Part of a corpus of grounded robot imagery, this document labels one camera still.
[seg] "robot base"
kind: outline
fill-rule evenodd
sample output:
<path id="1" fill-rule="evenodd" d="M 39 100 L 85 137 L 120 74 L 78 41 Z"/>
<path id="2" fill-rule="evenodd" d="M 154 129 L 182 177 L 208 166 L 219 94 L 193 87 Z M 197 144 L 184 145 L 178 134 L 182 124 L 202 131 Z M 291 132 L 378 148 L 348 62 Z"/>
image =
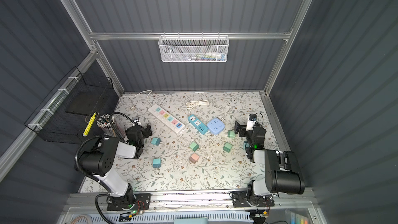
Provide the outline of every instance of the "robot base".
<path id="1" fill-rule="evenodd" d="M 248 184 L 246 191 L 233 191 L 231 192 L 234 208 L 244 207 L 273 207 L 275 202 L 272 195 L 266 196 L 264 199 L 261 196 L 253 194 L 253 181 Z"/>
<path id="2" fill-rule="evenodd" d="M 111 197 L 107 199 L 108 207 L 107 211 L 123 211 L 123 208 L 127 208 L 127 205 L 133 205 L 132 210 L 138 210 L 138 201 L 140 201 L 140 210 L 148 210 L 150 202 L 150 194 L 134 194 L 132 187 L 129 185 L 127 192 L 122 197 Z"/>

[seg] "power strip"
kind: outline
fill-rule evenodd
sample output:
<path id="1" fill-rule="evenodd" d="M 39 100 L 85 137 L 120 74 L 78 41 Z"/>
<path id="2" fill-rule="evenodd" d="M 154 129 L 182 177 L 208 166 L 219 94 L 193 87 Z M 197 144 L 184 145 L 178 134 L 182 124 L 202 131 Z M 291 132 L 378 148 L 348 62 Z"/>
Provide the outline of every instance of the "power strip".
<path id="1" fill-rule="evenodd" d="M 188 121 L 189 121 L 200 133 L 206 134 L 208 128 L 207 128 L 207 126 L 206 126 L 204 123 L 202 123 L 202 122 L 198 119 L 198 117 L 196 117 L 195 115 L 192 114 L 192 115 L 188 118 Z"/>
<path id="2" fill-rule="evenodd" d="M 158 104 L 154 104 L 148 109 L 153 116 L 157 117 L 164 125 L 170 128 L 177 135 L 184 132 L 185 125 L 181 123 L 176 117 L 172 116 L 169 112 L 164 110 Z"/>

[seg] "yellow marker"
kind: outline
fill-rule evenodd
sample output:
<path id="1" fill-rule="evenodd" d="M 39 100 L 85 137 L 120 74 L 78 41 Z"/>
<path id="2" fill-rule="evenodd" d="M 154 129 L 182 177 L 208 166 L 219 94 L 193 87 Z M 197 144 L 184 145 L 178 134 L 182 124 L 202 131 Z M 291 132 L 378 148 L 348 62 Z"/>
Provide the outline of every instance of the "yellow marker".
<path id="1" fill-rule="evenodd" d="M 84 130 L 84 132 L 83 132 L 83 137 L 86 137 L 86 136 L 88 135 L 88 132 L 90 132 L 91 126 L 93 125 L 94 120 L 96 119 L 96 115 L 97 115 L 97 113 L 95 112 L 95 113 L 93 114 L 93 116 L 91 116 L 91 119 L 90 119 L 90 121 L 88 122 L 87 127 L 86 127 L 86 129 Z"/>

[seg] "coiled white cable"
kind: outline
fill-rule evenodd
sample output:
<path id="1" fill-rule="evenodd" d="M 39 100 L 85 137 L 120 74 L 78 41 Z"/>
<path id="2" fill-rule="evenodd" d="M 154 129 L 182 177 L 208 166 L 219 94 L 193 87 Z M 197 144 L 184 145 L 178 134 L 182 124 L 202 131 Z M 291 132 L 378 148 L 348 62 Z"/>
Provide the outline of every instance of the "coiled white cable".
<path id="1" fill-rule="evenodd" d="M 220 115 L 220 118 L 222 121 L 225 121 L 224 118 L 226 118 L 227 113 L 231 112 L 232 107 L 231 106 L 225 106 L 224 107 L 224 112 Z"/>
<path id="2" fill-rule="evenodd" d="M 191 115 L 191 110 L 193 108 L 195 108 L 197 106 L 200 106 L 200 105 L 208 106 L 208 105 L 210 105 L 210 102 L 208 100 L 204 100 L 204 101 L 189 101 L 189 102 L 186 102 L 186 105 L 187 105 L 187 109 L 188 109 L 188 116 L 190 116 Z"/>
<path id="3" fill-rule="evenodd" d="M 134 97 L 134 98 L 135 98 L 137 95 L 140 95 L 141 93 L 144 93 L 144 92 L 149 92 L 148 95 L 147 95 L 147 103 L 148 103 L 150 106 L 152 106 L 152 105 L 149 103 L 149 101 L 148 101 L 148 97 L 149 97 L 150 93 L 152 92 L 152 90 L 145 90 L 145 91 L 139 92 L 139 93 L 137 93 L 136 95 L 133 95 L 133 96 L 131 96 L 131 95 L 123 95 L 122 97 L 119 98 L 119 103 L 120 103 L 122 106 L 124 106 L 125 108 L 127 108 L 127 109 L 135 110 L 135 106 L 128 107 L 128 106 L 124 105 L 124 104 L 122 103 L 122 101 L 121 101 L 121 98 L 123 98 L 123 97 Z"/>

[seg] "small black device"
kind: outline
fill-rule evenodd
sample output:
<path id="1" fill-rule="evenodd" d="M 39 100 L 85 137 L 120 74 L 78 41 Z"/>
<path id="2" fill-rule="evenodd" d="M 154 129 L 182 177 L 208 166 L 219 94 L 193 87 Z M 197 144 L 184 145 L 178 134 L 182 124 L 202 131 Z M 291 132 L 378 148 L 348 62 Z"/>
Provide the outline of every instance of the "small black device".
<path id="1" fill-rule="evenodd" d="M 257 121 L 255 114 L 249 115 L 249 121 L 254 122 L 252 130 L 246 130 L 246 125 L 241 125 L 235 121 L 234 132 L 239 133 L 239 137 L 246 138 L 246 154 L 251 162 L 253 161 L 253 150 L 264 149 L 264 139 L 266 138 L 266 129 L 264 129 Z"/>
<path id="2" fill-rule="evenodd" d="M 129 139 L 128 144 L 137 148 L 134 159 L 138 159 L 142 154 L 144 139 L 152 136 L 152 128 L 150 125 L 147 125 L 147 128 L 140 125 L 132 126 L 126 129 L 126 136 Z"/>

